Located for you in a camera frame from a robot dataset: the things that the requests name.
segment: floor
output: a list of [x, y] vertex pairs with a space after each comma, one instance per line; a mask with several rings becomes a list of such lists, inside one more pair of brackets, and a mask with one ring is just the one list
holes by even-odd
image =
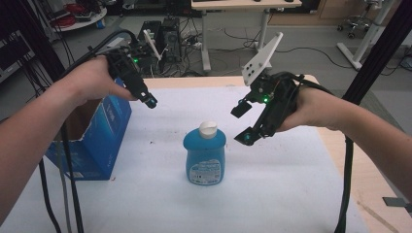
[[[75, 59], [87, 51], [87, 46], [96, 46], [110, 33], [118, 29], [128, 29], [138, 33], [146, 20], [163, 20], [164, 16], [126, 16], [105, 17], [106, 27], [97, 29], [94, 25], [62, 33]], [[199, 18], [181, 18], [182, 35], [196, 35], [201, 32]], [[338, 32], [335, 26], [269, 26], [266, 34], [268, 42], [276, 32], [284, 33], [284, 37], [273, 54], [270, 62], [273, 66], [270, 73], [289, 71], [295, 74], [315, 76], [318, 81], [329, 89], [347, 89], [357, 74], [357, 71], [337, 48], [336, 43], [344, 43], [349, 50], [355, 52], [361, 42], [358, 38], [348, 39], [345, 31]], [[191, 69], [191, 75], [201, 76], [236, 76], [241, 75], [241, 68], [254, 55], [255, 51], [248, 46], [258, 33], [256, 28], [212, 28], [210, 29], [210, 57], [212, 71], [202, 71], [199, 50], [191, 50], [189, 62], [185, 65], [173, 65], [163, 77], [178, 77], [183, 75], [185, 68]], [[54, 50], [59, 55], [63, 65], [69, 64], [67, 52], [62, 40], [52, 42]], [[407, 47], [401, 47], [391, 59], [371, 90], [392, 114], [402, 129], [412, 134], [412, 73], [403, 68], [396, 68], [403, 58]], [[9, 117], [15, 111], [30, 101], [35, 92], [22, 71], [16, 72], [0, 83], [0, 120]]]

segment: desk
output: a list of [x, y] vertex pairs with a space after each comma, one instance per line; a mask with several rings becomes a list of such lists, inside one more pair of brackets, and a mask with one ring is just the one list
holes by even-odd
[[[241, 77], [146, 79], [145, 83], [158, 99], [157, 107], [162, 108], [163, 112], [157, 114], [156, 109], [150, 110], [138, 102], [131, 103], [133, 113], [111, 180], [77, 182], [86, 232], [223, 232], [225, 227], [224, 232], [332, 232], [341, 195], [341, 189], [335, 189], [336, 185], [341, 185], [341, 179], [333, 162], [341, 171], [344, 159], [344, 139], [340, 133], [319, 130], [332, 160], [331, 166], [326, 161], [326, 166], [316, 167], [321, 154], [314, 155], [312, 152], [326, 149], [319, 144], [318, 132], [312, 127], [276, 134], [273, 138], [259, 140], [252, 147], [234, 142], [233, 134], [253, 124], [259, 114], [258, 106], [254, 105], [249, 113], [239, 119], [229, 115], [238, 98], [249, 91]], [[204, 96], [204, 91], [208, 90], [200, 86], [225, 87], [225, 91], [233, 97], [221, 99], [216, 105], [219, 111], [214, 111], [209, 109], [206, 100], [195, 101], [195, 107], [185, 108], [180, 101], [188, 99], [186, 95], [164, 95], [179, 88], [178, 91], [188, 91], [191, 99], [196, 100], [194, 96]], [[219, 99], [222, 93], [216, 91], [209, 94], [210, 98]], [[223, 117], [230, 118], [230, 121], [221, 121], [217, 113], [226, 113], [227, 116]], [[218, 124], [227, 137], [226, 171], [220, 184], [198, 186], [187, 181], [186, 152], [182, 142], [189, 130], [209, 116], [219, 120]], [[182, 122], [185, 128], [176, 127]], [[230, 125], [234, 125], [236, 132], [230, 130], [233, 128]], [[310, 147], [302, 156], [293, 154], [305, 144], [310, 144]], [[262, 149], [268, 149], [266, 153], [274, 153], [265, 154]], [[394, 194], [374, 165], [360, 150], [356, 150], [354, 158], [353, 201], [347, 232], [354, 232], [350, 231], [354, 227], [357, 232], [366, 232], [361, 218], [372, 233], [410, 232], [412, 220], [404, 209], [388, 208], [383, 204], [382, 196]], [[61, 223], [64, 216], [58, 171], [47, 159], [45, 163], [51, 205], [60, 226], [64, 228]], [[294, 180], [296, 183], [287, 182], [290, 181], [288, 176], [301, 174], [301, 169], [307, 165], [310, 173], [304, 173], [301, 182], [300, 179]], [[324, 171], [323, 176], [316, 174], [319, 169]], [[260, 184], [268, 179], [266, 176], [270, 176], [272, 181], [266, 183], [264, 192], [257, 192], [262, 189]], [[310, 186], [304, 182], [311, 180], [314, 183]], [[304, 193], [301, 192], [302, 187], [306, 188]], [[325, 202], [314, 206], [309, 197], [312, 191], [319, 189], [320, 197]], [[332, 205], [329, 203], [331, 196], [334, 196]], [[206, 215], [212, 212], [215, 212], [214, 216]], [[291, 230], [297, 224], [307, 228]], [[37, 173], [0, 232], [53, 232]]]
[[[256, 44], [257, 50], [263, 48], [264, 37], [266, 35], [267, 21], [269, 20], [270, 8], [294, 8], [299, 7], [301, 2], [295, 0], [291, 3], [285, 0], [261, 0], [255, 2], [253, 0], [225, 0], [225, 1], [210, 1], [210, 2], [193, 2], [191, 1], [191, 7], [197, 11], [202, 12], [202, 61], [203, 70], [211, 71], [209, 52], [208, 52], [208, 39], [207, 29], [211, 24], [216, 23], [222, 27], [225, 25], [233, 26], [239, 25], [241, 27], [260, 26], [260, 35]], [[252, 10], [263, 11], [261, 19], [258, 20], [253, 12], [230, 12], [224, 13], [224, 16], [220, 13], [208, 13], [208, 11], [238, 11], [238, 10]]]

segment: cardboard box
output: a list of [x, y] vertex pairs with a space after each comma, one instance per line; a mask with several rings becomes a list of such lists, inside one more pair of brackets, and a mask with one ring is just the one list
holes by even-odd
[[[110, 179], [130, 115], [131, 108], [127, 100], [107, 96], [101, 100], [88, 101], [67, 118], [74, 180]], [[61, 141], [51, 143], [46, 157], [57, 167], [61, 164], [69, 177]]]

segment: bottle cap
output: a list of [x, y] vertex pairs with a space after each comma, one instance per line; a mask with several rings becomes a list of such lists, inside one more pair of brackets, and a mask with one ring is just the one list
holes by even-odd
[[211, 139], [218, 132], [218, 124], [214, 121], [203, 121], [199, 126], [200, 136], [204, 139]]

